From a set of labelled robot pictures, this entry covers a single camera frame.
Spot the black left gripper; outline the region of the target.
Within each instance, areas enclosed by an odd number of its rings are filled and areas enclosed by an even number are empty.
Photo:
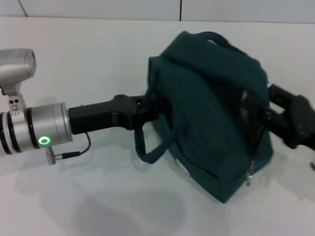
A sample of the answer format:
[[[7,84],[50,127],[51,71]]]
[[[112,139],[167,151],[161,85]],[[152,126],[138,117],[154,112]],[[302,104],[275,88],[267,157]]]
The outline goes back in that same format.
[[[156,104],[146,96],[123,94],[107,102],[73,107],[67,111],[73,135],[111,127],[134,130],[140,124],[158,119],[160,114]]]

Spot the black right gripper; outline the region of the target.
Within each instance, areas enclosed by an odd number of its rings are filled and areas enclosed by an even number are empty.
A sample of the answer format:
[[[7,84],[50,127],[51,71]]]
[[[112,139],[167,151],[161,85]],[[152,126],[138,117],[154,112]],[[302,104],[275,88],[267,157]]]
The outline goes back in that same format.
[[[308,99],[271,84],[270,102],[285,109],[284,118],[270,108],[264,108],[264,127],[281,138],[291,149],[299,145],[315,148],[315,111]]]

